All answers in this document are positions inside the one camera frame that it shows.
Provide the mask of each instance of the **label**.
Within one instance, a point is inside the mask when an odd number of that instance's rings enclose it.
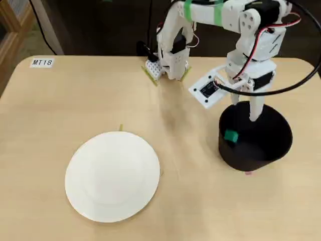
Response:
[[[30,68],[51,68],[54,65],[53,58],[34,58],[31,61]]]

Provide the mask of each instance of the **wooden table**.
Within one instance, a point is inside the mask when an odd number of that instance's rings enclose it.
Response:
[[[55,57],[53,68],[15,70],[0,99],[0,240],[321,240],[321,80],[267,97],[293,130],[282,160],[252,175],[226,165],[218,120],[229,98],[205,110],[188,88],[224,58],[191,58],[183,83],[158,87],[137,57]],[[312,67],[276,59],[281,88]],[[79,215],[64,189],[77,148],[108,131],[135,133],[155,149],[161,178],[134,217],[100,224]]]

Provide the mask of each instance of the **wooden frame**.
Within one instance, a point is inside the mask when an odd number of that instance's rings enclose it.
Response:
[[[5,38],[0,43],[0,95],[8,74],[11,73],[12,61],[33,21],[34,13],[29,2],[24,12],[17,18],[7,0],[0,1],[0,22],[7,30]]]

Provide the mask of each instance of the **floor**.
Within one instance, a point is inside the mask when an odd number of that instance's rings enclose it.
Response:
[[[20,46],[20,49],[15,57],[14,61],[12,62],[10,73],[8,74],[8,78],[0,83],[0,95],[2,95],[11,74],[14,72],[16,66],[24,59],[34,56],[34,55],[52,55],[53,53],[47,47],[39,26],[35,21],[34,25],[32,26],[31,30],[27,33],[26,38],[24,39],[23,43]]]

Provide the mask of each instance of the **black cable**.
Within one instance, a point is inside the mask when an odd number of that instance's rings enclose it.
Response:
[[[300,10],[302,10],[302,12],[304,12],[305,15],[307,15],[315,24],[317,30],[319,31],[319,33],[321,34],[321,25],[318,22],[318,20],[309,12],[309,10],[307,10],[305,7],[303,7],[302,5],[294,2],[293,0],[287,0],[289,3],[293,4],[294,6],[296,6],[297,8],[299,8]],[[290,87],[287,88],[283,88],[283,89],[279,89],[279,90],[274,90],[274,91],[269,91],[269,92],[261,92],[261,93],[248,93],[248,92],[242,92],[242,91],[237,91],[231,88],[228,88],[226,86],[223,86],[221,84],[216,83],[217,87],[233,93],[233,94],[238,94],[238,95],[244,95],[244,96],[267,96],[267,95],[275,95],[275,94],[281,94],[281,93],[285,93],[285,92],[289,92],[291,90],[294,90],[296,88],[299,88],[300,86],[304,85],[305,83],[307,83],[318,71],[318,69],[321,66],[321,54],[319,57],[319,60],[317,62],[317,65],[314,67],[314,70],[308,74],[303,80],[301,80],[300,82],[298,82],[297,84],[294,84]]]
[[[45,37],[44,31],[43,31],[43,29],[42,29],[42,27],[41,27],[40,20],[39,20],[39,18],[38,18],[37,13],[36,13],[36,9],[35,9],[34,4],[32,3],[31,0],[29,0],[29,2],[30,2],[30,5],[31,5],[32,10],[33,10],[34,13],[35,13],[35,16],[36,16],[36,19],[37,19],[37,22],[38,22],[38,25],[39,25],[39,29],[40,29],[40,32],[41,32],[41,35],[42,35],[42,37],[44,38],[45,43],[47,44],[48,48],[54,53],[54,55],[57,55],[56,52],[53,50],[53,48],[52,48],[52,47],[50,46],[50,44],[48,43],[46,37]]]
[[[148,15],[148,27],[147,27],[147,46],[151,48],[151,44],[149,42],[150,39],[150,24],[151,24],[151,11],[152,11],[152,0],[149,3],[149,15]]]

